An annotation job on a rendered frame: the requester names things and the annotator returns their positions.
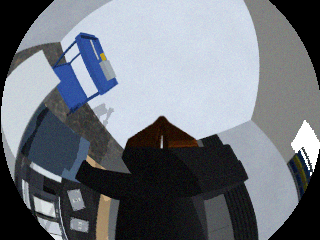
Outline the white well plate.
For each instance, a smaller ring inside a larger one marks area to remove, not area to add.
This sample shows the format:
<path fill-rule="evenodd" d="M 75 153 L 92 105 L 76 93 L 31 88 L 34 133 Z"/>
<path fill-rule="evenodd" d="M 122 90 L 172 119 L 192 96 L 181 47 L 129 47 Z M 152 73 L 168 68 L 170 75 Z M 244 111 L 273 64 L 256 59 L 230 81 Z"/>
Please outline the white well plate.
<path fill-rule="evenodd" d="M 49 232 L 48 232 L 49 233 Z M 49 233 L 55 240 L 63 240 L 61 235 Z"/>
<path fill-rule="evenodd" d="M 37 212 L 40 212 L 48 216 L 56 217 L 54 203 L 43 200 L 34 195 L 33 195 L 33 198 L 34 198 L 34 206 Z"/>

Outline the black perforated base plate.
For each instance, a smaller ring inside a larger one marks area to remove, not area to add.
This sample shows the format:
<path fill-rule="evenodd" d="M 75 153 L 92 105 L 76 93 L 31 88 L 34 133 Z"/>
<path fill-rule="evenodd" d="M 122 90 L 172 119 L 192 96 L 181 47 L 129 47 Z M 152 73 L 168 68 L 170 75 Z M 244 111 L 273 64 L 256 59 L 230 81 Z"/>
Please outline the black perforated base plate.
<path fill-rule="evenodd" d="M 43 190 L 60 197 L 60 211 L 68 240 L 96 240 L 97 215 L 101 194 L 84 184 L 61 178 L 61 182 L 44 176 Z M 80 189 L 85 208 L 74 211 L 67 190 Z M 70 229 L 70 218 L 89 221 L 88 232 Z"/>

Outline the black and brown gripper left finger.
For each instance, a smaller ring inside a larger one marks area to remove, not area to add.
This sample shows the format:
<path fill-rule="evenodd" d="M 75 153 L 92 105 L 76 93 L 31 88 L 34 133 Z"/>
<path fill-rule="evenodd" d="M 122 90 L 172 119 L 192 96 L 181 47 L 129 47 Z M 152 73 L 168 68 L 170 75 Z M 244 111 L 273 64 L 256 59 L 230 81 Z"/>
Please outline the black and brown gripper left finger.
<path fill-rule="evenodd" d="M 130 137 L 125 147 L 138 146 L 138 147 L 155 147 L 161 148 L 162 139 L 162 116 L 159 116 L 154 123 L 147 126 L 140 132 Z M 161 132 L 161 134 L 160 134 Z M 160 139 L 159 139 L 160 137 Z"/>

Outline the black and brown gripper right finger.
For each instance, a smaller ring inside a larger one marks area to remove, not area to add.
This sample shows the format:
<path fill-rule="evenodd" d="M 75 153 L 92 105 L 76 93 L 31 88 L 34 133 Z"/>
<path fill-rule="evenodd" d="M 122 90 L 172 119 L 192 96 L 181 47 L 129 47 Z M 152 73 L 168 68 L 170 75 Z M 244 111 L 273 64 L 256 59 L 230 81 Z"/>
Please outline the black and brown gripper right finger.
<path fill-rule="evenodd" d="M 163 148 L 199 147 L 196 139 L 170 123 L 162 116 L 162 145 Z"/>

